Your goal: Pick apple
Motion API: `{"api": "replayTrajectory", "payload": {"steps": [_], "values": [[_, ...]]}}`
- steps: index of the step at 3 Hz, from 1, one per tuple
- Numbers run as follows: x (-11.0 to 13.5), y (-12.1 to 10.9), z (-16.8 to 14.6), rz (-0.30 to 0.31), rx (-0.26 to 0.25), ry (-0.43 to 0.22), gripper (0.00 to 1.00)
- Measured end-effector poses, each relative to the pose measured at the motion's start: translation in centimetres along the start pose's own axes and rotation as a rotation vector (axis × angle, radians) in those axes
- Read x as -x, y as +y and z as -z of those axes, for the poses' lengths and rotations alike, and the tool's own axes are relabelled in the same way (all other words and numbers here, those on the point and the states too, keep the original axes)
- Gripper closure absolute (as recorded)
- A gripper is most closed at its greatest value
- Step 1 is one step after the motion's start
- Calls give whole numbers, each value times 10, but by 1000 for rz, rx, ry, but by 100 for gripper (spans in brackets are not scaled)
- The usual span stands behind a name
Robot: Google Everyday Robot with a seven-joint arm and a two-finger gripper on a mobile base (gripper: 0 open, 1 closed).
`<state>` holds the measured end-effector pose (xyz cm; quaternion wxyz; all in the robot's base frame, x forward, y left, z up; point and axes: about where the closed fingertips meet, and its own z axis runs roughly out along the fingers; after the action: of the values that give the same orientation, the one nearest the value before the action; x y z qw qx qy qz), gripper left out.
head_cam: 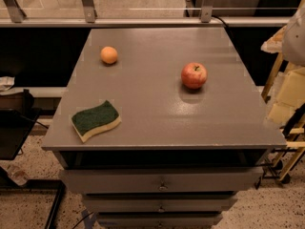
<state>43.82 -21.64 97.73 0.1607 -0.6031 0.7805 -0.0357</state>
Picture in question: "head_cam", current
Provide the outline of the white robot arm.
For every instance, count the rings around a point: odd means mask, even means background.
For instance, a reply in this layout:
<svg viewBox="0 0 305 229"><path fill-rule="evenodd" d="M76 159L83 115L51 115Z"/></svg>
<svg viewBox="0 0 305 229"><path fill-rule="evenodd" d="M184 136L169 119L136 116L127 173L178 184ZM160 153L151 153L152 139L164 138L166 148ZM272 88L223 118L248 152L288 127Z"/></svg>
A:
<svg viewBox="0 0 305 229"><path fill-rule="evenodd" d="M305 66L305 5L296 11L287 24L282 53L286 61Z"/></svg>

